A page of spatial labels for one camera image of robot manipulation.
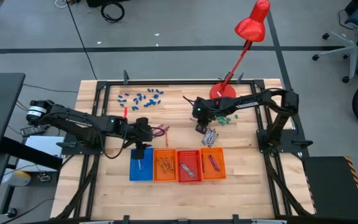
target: black metal frame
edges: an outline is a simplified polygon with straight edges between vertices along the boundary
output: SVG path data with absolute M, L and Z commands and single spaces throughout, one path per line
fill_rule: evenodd
M 102 111 L 101 114 L 106 115 L 107 110 L 108 110 L 110 87 L 114 86 L 114 85 L 213 85 L 218 82 L 220 82 L 220 81 L 219 80 L 129 80 L 129 77 L 126 77 L 124 79 L 124 81 L 98 81 L 98 83 L 96 85 L 96 93 L 94 96 L 92 115 L 96 115 L 96 112 L 98 110 L 99 99 L 100 99 L 100 94 L 101 94 L 102 89 L 105 89 L 105 91 L 104 91 L 103 105 L 101 108 L 101 111 Z M 238 80 L 231 80 L 230 84 L 250 85 L 252 94 L 257 93 L 257 87 L 259 87 L 261 91 L 265 89 L 263 80 L 241 80 L 240 82 Z M 270 114 L 270 110 L 268 109 L 267 106 L 264 106 L 264 111 L 265 111 L 266 120 L 267 120 L 268 124 L 271 124 L 272 117 Z M 264 130 L 262 115 L 260 113 L 260 107 L 255 107 L 255 113 L 256 113 L 256 117 L 257 117 L 258 129 Z M 264 155 L 265 165 L 267 166 L 267 163 L 268 162 L 270 163 L 270 155 L 267 153 L 263 153 L 263 155 Z M 99 155 L 95 155 L 93 162 L 98 164 L 99 158 L 100 158 Z M 284 174 L 283 174 L 283 168 L 282 168 L 282 163 L 281 163 L 279 153 L 274 154 L 274 159 L 275 159 L 276 170 L 277 170 L 278 176 L 281 179 L 281 181 L 283 181 L 283 183 L 285 183 L 285 178 L 284 178 Z M 80 176 L 80 185 L 83 184 L 83 181 L 85 179 L 88 164 L 89 164 L 89 155 L 84 155 L 83 166 L 81 169 L 81 176 Z M 90 183 L 88 201 L 86 204 L 86 216 L 85 216 L 86 218 L 90 218 L 91 214 L 92 214 L 94 191 L 95 191 L 95 187 L 96 187 L 96 178 L 97 178 L 97 175 L 95 175 L 95 177 L 93 178 L 93 180 Z M 269 190 L 270 190 L 270 197 L 272 199 L 273 212 L 274 212 L 275 216 L 279 216 L 280 209 L 278 206 L 275 182 L 271 176 L 267 175 L 267 178 L 268 178 L 268 186 L 269 186 Z M 291 206 L 290 206 L 290 203 L 288 202 L 288 199 L 286 198 L 286 196 L 284 194 L 283 194 L 283 199 L 284 199 L 285 214 L 291 215 Z M 75 207 L 75 212 L 74 212 L 74 216 L 73 216 L 74 218 L 78 218 L 80 216 L 80 210 L 81 210 L 81 202 L 78 202 L 78 204 Z M 157 220 L 142 220 L 140 222 L 141 223 L 147 223 L 147 222 L 166 223 L 167 221 L 172 221 L 172 223 L 175 223 L 175 222 L 188 223 L 190 220 L 182 220 L 182 221 L 181 220 L 158 220 L 158 221 Z M 115 220 L 114 222 L 115 223 L 116 222 L 117 223 L 129 223 L 129 216 L 124 216 L 124 219 L 122 221 Z M 235 215 L 233 215 L 233 219 L 230 219 L 230 220 L 192 220 L 191 223 L 250 223 L 250 219 L 240 220 L 238 218 L 238 215 L 235 214 Z

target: concrete floor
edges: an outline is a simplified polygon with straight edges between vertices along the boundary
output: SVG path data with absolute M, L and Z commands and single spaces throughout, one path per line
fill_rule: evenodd
M 0 49 L 82 48 L 68 8 L 54 0 L 7 0 L 0 8 Z M 323 40 L 328 31 L 345 33 L 337 23 L 337 12 L 349 0 L 271 0 L 271 13 L 281 46 L 338 45 Z M 75 21 L 86 47 L 155 47 L 243 45 L 233 29 L 252 9 L 254 0 L 130 0 L 123 2 L 126 14 L 117 24 L 108 24 L 86 1 L 73 5 Z M 255 46 L 273 46 L 270 26 L 265 22 L 265 41 Z M 99 79 L 121 79 L 126 69 L 135 78 L 217 78 L 231 69 L 241 51 L 151 51 L 93 52 L 89 57 Z M 307 139 L 314 144 L 311 156 L 351 156 L 358 173 L 358 121 L 351 100 L 358 78 L 344 84 L 349 62 L 340 55 L 311 60 L 315 52 L 284 51 L 290 83 L 300 95 L 300 118 Z M 253 50 L 237 69 L 244 78 L 283 78 L 274 50 Z M 77 90 L 81 80 L 93 79 L 84 53 L 0 54 L 0 72 L 25 73 L 25 83 L 57 90 Z M 76 94 L 55 93 L 24 86 L 19 97 L 51 99 L 74 107 Z M 27 126 L 24 111 L 16 108 L 9 123 L 16 130 Z M 51 128 L 49 135 L 56 135 Z M 7 129 L 6 136 L 21 141 Z M 11 205 L 19 212 L 53 198 L 55 187 L 17 188 Z M 52 202 L 12 223 L 46 220 Z M 0 222 L 7 220 L 0 215 Z

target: orange bin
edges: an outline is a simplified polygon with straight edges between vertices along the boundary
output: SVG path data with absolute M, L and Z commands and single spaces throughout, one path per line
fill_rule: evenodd
M 212 156 L 219 171 L 217 171 L 211 162 L 209 155 Z M 224 166 L 223 148 L 212 147 L 201 149 L 201 165 L 203 168 L 204 180 L 222 180 L 226 179 L 226 170 Z
M 154 149 L 154 181 L 177 180 L 177 155 L 174 149 Z

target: wooden table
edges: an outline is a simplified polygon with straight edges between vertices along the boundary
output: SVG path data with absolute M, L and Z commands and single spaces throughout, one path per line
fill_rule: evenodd
M 264 81 L 266 88 L 282 87 L 279 79 Z M 249 85 L 234 87 L 237 95 L 251 94 Z M 91 113 L 95 88 L 96 81 L 81 82 L 76 110 Z M 139 110 L 132 111 L 131 99 L 136 93 L 152 96 L 147 92 L 147 88 L 164 91 L 164 94 L 160 95 L 161 104 L 149 108 L 139 106 Z M 195 99 L 197 96 L 208 98 L 210 88 L 210 85 L 113 86 L 109 94 L 107 114 L 122 116 L 124 110 L 119 106 L 117 96 L 129 93 L 130 100 L 126 103 L 129 107 L 129 122 L 146 116 L 151 126 L 170 126 L 168 148 L 199 149 L 204 147 L 201 143 L 202 135 L 195 131 L 196 122 L 190 119 L 192 107 L 182 96 L 189 99 Z M 235 114 L 239 118 L 235 119 L 232 115 L 232 123 L 229 125 L 222 127 L 217 122 L 210 125 L 219 133 L 214 146 L 224 148 L 226 180 L 204 181 L 198 184 L 131 182 L 129 149 L 123 150 L 114 160 L 101 156 L 92 220 L 122 220 L 123 215 L 130 215 L 131 219 L 135 220 L 231 219 L 232 214 L 239 214 L 240 218 L 273 218 L 265 163 L 263 155 L 258 150 L 255 135 L 258 128 L 255 110 L 238 110 Z M 120 139 L 108 138 L 108 154 L 116 154 L 121 143 Z M 164 137 L 154 139 L 152 145 L 157 149 L 167 148 Z M 77 190 L 82 160 L 83 156 L 75 156 L 60 172 L 51 217 L 64 209 Z M 301 161 L 292 154 L 281 154 L 281 160 L 288 188 L 307 211 L 314 213 Z M 81 207 L 82 215 L 85 214 L 87 195 L 85 192 Z M 278 187 L 277 195 L 283 214 L 283 200 Z

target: lamp shade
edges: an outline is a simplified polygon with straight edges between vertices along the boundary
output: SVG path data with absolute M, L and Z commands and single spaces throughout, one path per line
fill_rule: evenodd
M 265 39 L 264 20 L 269 13 L 268 0 L 258 0 L 248 18 L 243 19 L 234 31 L 240 37 L 252 42 L 261 42 Z

